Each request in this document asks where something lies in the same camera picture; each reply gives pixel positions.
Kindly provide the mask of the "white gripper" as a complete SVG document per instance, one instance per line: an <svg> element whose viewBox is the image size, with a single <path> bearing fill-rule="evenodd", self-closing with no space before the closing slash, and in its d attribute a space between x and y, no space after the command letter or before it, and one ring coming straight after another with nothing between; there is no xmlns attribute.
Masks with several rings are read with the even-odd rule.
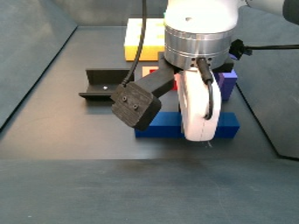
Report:
<svg viewBox="0 0 299 224"><path fill-rule="evenodd" d="M185 137L190 141L210 141L215 136L221 117L222 98L218 82L214 81L211 84L214 110L211 119L207 120L205 116L210 111L210 93L209 87L202 80L201 71L193 67L176 74L175 79Z"/></svg>

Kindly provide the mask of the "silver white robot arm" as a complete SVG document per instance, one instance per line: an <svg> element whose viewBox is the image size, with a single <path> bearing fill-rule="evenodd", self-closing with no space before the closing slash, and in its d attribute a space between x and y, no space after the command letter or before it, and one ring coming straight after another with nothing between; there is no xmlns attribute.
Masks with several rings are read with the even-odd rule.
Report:
<svg viewBox="0 0 299 224"><path fill-rule="evenodd" d="M230 57L239 8L247 6L299 25L299 0L168 0L164 13L164 57L182 73L175 77L182 129L191 141L210 141L221 117L221 88L213 70Z"/></svg>

